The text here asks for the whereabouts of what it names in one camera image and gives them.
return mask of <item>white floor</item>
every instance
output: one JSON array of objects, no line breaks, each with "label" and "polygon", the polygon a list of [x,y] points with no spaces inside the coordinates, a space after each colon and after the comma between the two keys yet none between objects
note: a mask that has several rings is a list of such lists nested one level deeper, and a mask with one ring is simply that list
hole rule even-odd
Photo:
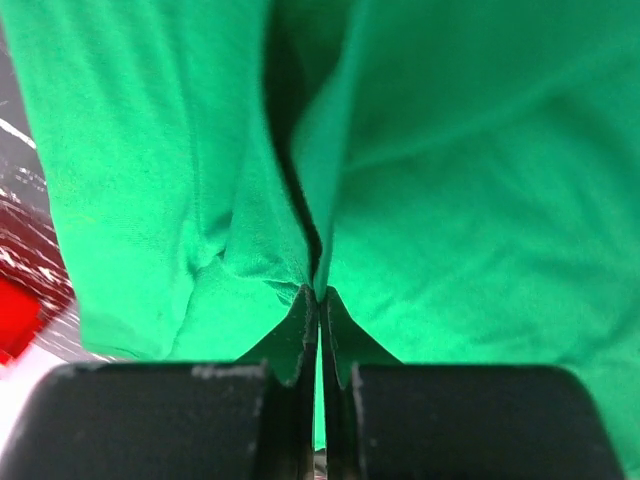
[{"label": "white floor", "polygon": [[65,362],[55,355],[32,345],[11,367],[0,367],[0,456],[33,387],[62,363]]}]

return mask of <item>green cloth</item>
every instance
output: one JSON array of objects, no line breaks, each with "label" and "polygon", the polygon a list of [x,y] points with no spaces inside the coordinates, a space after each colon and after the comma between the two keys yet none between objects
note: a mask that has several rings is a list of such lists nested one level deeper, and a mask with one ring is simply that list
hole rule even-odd
[{"label": "green cloth", "polygon": [[637,0],[0,5],[88,348],[234,359],[328,279],[403,361],[572,370],[640,475]]}]

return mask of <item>red plastic object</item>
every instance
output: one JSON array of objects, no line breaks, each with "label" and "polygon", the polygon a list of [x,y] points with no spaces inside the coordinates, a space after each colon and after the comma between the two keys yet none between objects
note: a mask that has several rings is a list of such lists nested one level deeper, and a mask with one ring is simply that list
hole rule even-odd
[{"label": "red plastic object", "polygon": [[38,299],[0,278],[0,365],[7,366],[29,346],[44,327]]}]

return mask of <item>green fabric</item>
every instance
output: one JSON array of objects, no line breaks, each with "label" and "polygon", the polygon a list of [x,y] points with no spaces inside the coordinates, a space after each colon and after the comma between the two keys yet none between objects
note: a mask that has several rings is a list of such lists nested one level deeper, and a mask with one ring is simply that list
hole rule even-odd
[{"label": "green fabric", "polygon": [[637,0],[0,5],[89,348],[233,359],[328,281],[403,361],[571,369],[640,475]]}]

